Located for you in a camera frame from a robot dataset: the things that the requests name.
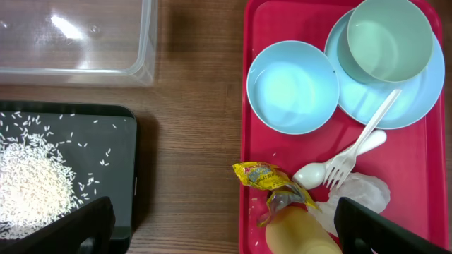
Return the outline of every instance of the fork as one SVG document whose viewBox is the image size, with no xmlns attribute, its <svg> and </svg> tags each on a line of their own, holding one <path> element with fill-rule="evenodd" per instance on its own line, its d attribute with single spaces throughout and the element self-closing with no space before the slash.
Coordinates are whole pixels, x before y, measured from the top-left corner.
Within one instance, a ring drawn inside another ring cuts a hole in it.
<svg viewBox="0 0 452 254">
<path fill-rule="evenodd" d="M 372 116 L 369 123 L 362 131 L 361 135 L 359 135 L 359 138 L 357 139 L 356 143 L 349 150 L 342 152 L 339 155 L 336 155 L 336 157 L 334 157 L 330 166 L 328 166 L 326 170 L 325 179 L 323 180 L 323 184 L 325 184 L 325 182 L 328 179 L 328 183 L 326 184 L 327 188 L 330 186 L 330 183 L 333 183 L 331 184 L 330 189 L 333 189 L 335 184 L 338 184 L 336 188 L 339 188 L 342 185 L 342 183 L 347 178 L 348 174 L 350 174 L 353 167 L 356 165 L 356 157 L 359 147 L 367 139 L 367 137 L 369 137 L 370 133 L 375 129 L 375 127 L 379 124 L 380 120 L 391 108 L 393 103 L 396 101 L 397 97 L 400 95 L 401 91 L 402 90 L 400 89 L 395 89 L 394 91 L 392 91 L 390 95 L 385 99 L 383 104 Z"/>
</svg>

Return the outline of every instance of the yellow plastic bottle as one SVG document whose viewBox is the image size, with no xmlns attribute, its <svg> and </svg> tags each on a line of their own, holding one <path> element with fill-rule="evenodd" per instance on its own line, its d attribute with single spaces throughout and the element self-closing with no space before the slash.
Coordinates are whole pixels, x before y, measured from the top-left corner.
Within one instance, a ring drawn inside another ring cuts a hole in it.
<svg viewBox="0 0 452 254">
<path fill-rule="evenodd" d="M 274 254 L 341 254 L 339 246 L 308 212 L 286 207 L 266 227 Z"/>
</svg>

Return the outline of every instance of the light green bowl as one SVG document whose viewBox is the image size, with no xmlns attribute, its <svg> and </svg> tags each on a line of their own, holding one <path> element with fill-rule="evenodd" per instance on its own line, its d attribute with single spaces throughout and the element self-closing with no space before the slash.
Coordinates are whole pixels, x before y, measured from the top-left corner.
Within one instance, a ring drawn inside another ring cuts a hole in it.
<svg viewBox="0 0 452 254">
<path fill-rule="evenodd" d="M 402 82 L 429 63 L 432 36 L 427 17 L 410 1 L 366 0 L 340 36 L 338 58 L 359 82 Z"/>
</svg>

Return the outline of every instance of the brown wooden surface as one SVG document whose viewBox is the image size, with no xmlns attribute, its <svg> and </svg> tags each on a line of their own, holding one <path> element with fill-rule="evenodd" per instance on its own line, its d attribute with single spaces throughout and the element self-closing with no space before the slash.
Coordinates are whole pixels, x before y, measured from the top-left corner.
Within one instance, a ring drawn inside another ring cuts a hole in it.
<svg viewBox="0 0 452 254">
<path fill-rule="evenodd" d="M 452 1 L 430 2 L 443 22 L 449 62 Z M 129 253 L 238 253 L 239 182 L 230 165 L 240 158 L 245 4 L 246 0 L 161 0 L 155 87 L 0 87 L 0 99 L 120 104 L 137 115 L 138 228 Z M 450 73 L 448 66 L 448 171 Z"/>
</svg>

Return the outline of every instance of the transparent plastic box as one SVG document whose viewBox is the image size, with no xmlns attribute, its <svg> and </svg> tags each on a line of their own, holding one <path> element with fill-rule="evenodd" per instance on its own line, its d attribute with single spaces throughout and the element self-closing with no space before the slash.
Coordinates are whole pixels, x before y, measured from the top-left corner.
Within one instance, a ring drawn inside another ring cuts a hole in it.
<svg viewBox="0 0 452 254">
<path fill-rule="evenodd" d="M 157 0 L 0 0 L 0 83 L 150 86 Z"/>
</svg>

